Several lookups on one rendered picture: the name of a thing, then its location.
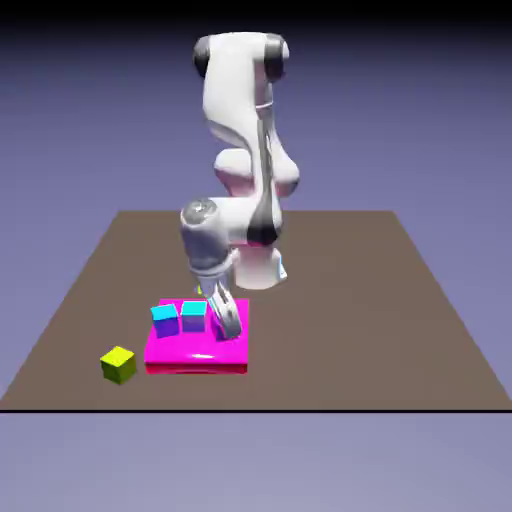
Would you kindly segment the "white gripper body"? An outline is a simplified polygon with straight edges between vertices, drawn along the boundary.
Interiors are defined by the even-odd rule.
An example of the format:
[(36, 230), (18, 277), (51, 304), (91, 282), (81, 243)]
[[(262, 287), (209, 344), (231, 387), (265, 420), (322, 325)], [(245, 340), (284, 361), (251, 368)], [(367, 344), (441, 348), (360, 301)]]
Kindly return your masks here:
[(242, 333), (237, 305), (230, 291), (217, 281), (207, 301), (215, 314), (224, 339), (235, 339)]

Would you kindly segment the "small cyan cube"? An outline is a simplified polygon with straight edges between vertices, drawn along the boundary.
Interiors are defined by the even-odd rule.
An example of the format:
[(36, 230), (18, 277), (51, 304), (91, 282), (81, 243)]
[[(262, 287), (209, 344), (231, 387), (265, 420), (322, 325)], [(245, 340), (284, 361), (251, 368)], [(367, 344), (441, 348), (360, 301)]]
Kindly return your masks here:
[(204, 332), (208, 302), (204, 300), (184, 301), (181, 305), (182, 331)]
[(174, 303), (152, 307), (151, 316), (157, 338), (175, 336), (179, 333), (179, 315)]

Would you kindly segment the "large magenta box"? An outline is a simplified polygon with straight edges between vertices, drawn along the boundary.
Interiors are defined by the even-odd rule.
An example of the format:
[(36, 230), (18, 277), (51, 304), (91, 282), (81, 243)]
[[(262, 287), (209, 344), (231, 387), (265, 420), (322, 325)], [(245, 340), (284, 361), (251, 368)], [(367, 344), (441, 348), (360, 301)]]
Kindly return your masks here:
[(204, 332), (182, 331), (181, 305), (184, 301), (203, 299), (161, 299), (158, 305), (174, 303), (179, 315), (180, 331), (175, 336), (157, 338), (152, 327), (144, 350), (144, 364), (149, 374), (206, 373), (244, 374), (248, 369), (249, 301), (237, 299), (242, 333), (224, 339), (208, 304)]

